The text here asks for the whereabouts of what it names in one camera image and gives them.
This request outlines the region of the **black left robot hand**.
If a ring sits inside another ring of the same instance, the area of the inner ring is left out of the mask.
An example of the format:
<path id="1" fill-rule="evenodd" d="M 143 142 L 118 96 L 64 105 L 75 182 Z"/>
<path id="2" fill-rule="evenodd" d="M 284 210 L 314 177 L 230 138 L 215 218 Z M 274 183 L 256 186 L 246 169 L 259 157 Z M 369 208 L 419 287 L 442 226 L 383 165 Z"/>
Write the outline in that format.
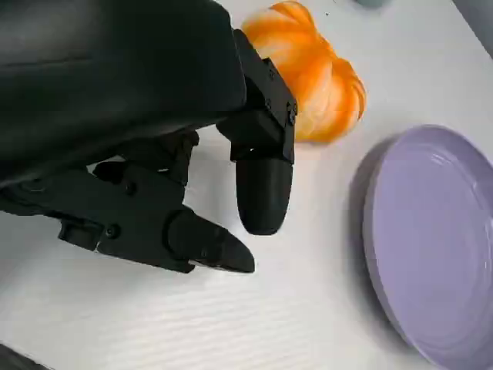
<path id="1" fill-rule="evenodd" d="M 169 271 L 251 274 L 227 229 L 183 202 L 200 128 L 230 141 L 240 219 L 283 224 L 297 101 L 214 1 L 3 1 L 1 209 Z"/>

